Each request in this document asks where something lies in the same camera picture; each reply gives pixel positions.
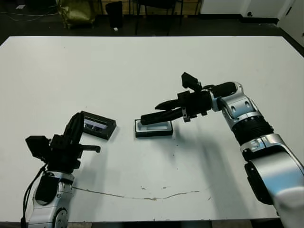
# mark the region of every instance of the crack on table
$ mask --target crack on table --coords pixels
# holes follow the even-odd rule
[[[87,192],[91,192],[91,193],[97,193],[97,194],[101,194],[101,195],[106,195],[106,196],[114,196],[114,197],[119,197],[119,198],[126,198],[126,199],[133,199],[133,200],[152,200],[152,201],[157,201],[157,200],[166,200],[169,199],[171,197],[175,197],[175,196],[179,196],[179,195],[185,195],[185,194],[190,194],[190,193],[198,193],[200,191],[187,191],[187,192],[180,192],[180,193],[176,193],[173,195],[169,195],[167,197],[154,197],[154,198],[138,198],[138,197],[128,197],[128,196],[122,196],[122,195],[115,195],[115,194],[111,194],[111,193],[106,193],[106,192],[100,192],[100,191],[93,191],[93,190],[89,190],[89,189],[82,189],[82,188],[78,188],[75,186],[72,186],[73,189],[76,190],[80,190],[80,191],[87,191]]]

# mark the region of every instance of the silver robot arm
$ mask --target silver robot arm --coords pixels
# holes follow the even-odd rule
[[[304,168],[280,135],[264,120],[240,83],[229,96],[210,92],[212,109],[222,113],[240,144],[245,170],[257,199],[274,205],[285,228],[304,225]]]
[[[187,73],[182,76],[184,88],[194,90],[178,94],[178,99],[163,102],[162,112],[141,116],[143,125],[183,117],[185,122],[208,110],[222,111],[240,144],[247,161],[245,170],[257,199],[273,205],[285,228],[304,225],[304,167],[278,134],[264,119],[257,106],[243,93],[237,82],[201,86]]]
[[[33,195],[34,210],[28,228],[66,228],[74,176],[46,171]]]
[[[66,126],[63,135],[30,136],[26,143],[36,158],[45,165],[40,169],[26,190],[23,202],[21,228],[26,228],[25,212],[29,192],[34,181],[43,172],[33,195],[34,210],[29,219],[29,228],[67,228],[68,208],[72,199],[72,172],[78,169],[83,151],[100,152],[99,146],[81,145],[79,140],[84,130],[84,114],[75,114]]]

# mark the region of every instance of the black floor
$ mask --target black floor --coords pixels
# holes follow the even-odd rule
[[[49,9],[15,9],[14,3],[0,5],[0,12],[19,14],[44,14]],[[27,17],[11,14],[0,14],[0,44],[9,36],[135,36],[136,17],[124,16],[123,27],[115,32],[110,28],[107,16],[98,16],[94,28],[82,26],[64,29],[59,15],[44,16],[34,21],[17,22],[16,20],[30,20]],[[148,17],[139,19],[138,36],[282,36],[302,56],[304,48],[275,24],[242,23],[239,19],[202,19],[200,17],[179,17],[166,19],[165,17]]]

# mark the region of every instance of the power cord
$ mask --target power cord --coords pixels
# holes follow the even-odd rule
[[[5,14],[7,17],[9,17],[11,20],[13,21],[17,21],[17,22],[28,22],[28,21],[34,21],[34,20],[37,20],[41,17],[44,17],[44,16],[52,16],[52,15],[57,15],[58,13],[52,13],[52,14],[49,14],[51,11],[55,10],[56,8],[53,8],[51,10],[49,10],[47,13],[45,14],[42,14],[42,15],[31,15],[31,14],[19,14],[19,13],[9,13],[9,12],[0,12],[0,14]],[[12,15],[20,15],[20,16],[27,16],[27,17],[37,17],[35,19],[31,19],[31,20],[17,20],[17,19],[14,19],[10,16],[8,16],[7,14],[12,14]]]
[[[47,166],[47,164],[45,164],[44,166],[42,166],[40,168],[40,170],[37,173],[37,175],[35,176],[34,180],[29,184],[27,190],[24,193],[24,197],[23,197],[23,212],[22,212],[22,218],[21,218],[21,228],[26,228],[25,212],[26,212],[27,207],[28,207],[28,202],[29,202],[28,200],[29,200],[30,190],[32,189],[34,182],[41,175],[41,173],[45,172],[46,166]]]

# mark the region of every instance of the white table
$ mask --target white table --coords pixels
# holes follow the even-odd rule
[[[276,217],[255,198],[220,112],[174,121],[172,138],[134,137],[134,119],[175,99],[185,71],[204,85],[242,83],[304,162],[304,60],[281,37],[10,37],[0,47],[0,221],[19,221],[42,166],[25,138],[62,134],[81,110],[118,127],[109,141],[82,136],[102,152],[83,153],[74,186],[112,195],[75,190],[70,221]]]

